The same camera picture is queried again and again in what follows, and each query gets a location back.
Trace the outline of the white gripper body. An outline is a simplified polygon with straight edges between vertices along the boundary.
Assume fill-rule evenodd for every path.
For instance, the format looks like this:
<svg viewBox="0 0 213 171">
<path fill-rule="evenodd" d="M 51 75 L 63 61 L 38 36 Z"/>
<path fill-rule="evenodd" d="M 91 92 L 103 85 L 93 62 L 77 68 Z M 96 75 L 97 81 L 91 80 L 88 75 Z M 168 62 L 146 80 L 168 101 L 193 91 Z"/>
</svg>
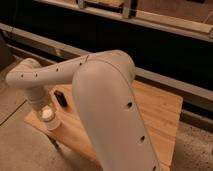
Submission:
<svg viewBox="0 0 213 171">
<path fill-rule="evenodd" d="M 36 110 L 41 110 L 50 102 L 50 96 L 44 87 L 33 87 L 26 90 L 26 98 L 30 106 Z"/>
</svg>

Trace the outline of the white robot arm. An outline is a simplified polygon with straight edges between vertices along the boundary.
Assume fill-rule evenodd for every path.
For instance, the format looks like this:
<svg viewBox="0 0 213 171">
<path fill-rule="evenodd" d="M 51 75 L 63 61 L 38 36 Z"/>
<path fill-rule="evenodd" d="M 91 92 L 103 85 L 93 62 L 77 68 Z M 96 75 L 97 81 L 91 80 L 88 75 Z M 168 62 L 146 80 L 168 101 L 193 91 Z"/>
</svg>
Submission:
<svg viewBox="0 0 213 171">
<path fill-rule="evenodd" d="M 135 101 L 134 78 L 131 57 L 109 50 L 46 67 L 27 58 L 9 71 L 6 82 L 23 89 L 36 109 L 46 105 L 46 85 L 70 84 L 103 171 L 162 171 Z"/>
</svg>

